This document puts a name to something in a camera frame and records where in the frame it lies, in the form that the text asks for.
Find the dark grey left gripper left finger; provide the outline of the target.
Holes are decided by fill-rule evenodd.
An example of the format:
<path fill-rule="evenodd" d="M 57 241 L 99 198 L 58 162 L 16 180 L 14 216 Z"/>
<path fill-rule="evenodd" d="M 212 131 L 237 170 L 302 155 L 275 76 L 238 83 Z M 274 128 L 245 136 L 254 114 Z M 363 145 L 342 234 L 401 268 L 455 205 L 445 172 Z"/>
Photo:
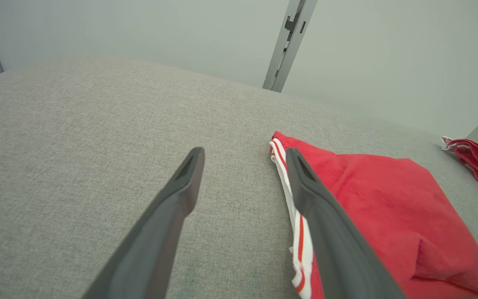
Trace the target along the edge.
<path fill-rule="evenodd" d="M 194 210 L 205 150 L 192 148 L 118 246 L 84 299 L 163 299 L 185 218 Z"/>

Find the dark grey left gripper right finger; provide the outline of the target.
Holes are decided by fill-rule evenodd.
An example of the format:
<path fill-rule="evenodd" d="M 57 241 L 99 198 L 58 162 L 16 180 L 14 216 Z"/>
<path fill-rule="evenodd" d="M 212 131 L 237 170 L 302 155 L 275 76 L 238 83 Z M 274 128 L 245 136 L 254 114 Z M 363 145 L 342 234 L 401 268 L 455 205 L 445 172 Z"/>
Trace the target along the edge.
<path fill-rule="evenodd" d="M 330 299 L 404 299 L 372 247 L 297 148 L 286 152 L 293 201 L 307 220 L 322 290 Z"/>

